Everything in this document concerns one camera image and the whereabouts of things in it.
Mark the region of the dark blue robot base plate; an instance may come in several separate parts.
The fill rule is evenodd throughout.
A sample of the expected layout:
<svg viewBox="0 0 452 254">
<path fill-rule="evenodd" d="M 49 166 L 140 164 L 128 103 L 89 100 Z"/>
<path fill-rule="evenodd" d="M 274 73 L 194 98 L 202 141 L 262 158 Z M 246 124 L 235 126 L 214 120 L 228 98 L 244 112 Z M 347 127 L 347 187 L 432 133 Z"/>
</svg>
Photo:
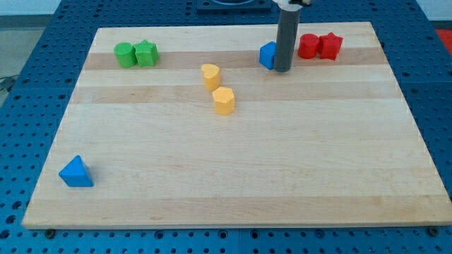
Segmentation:
<svg viewBox="0 0 452 254">
<path fill-rule="evenodd" d="M 196 11 L 270 11 L 272 3 L 271 0 L 196 0 Z"/>
</svg>

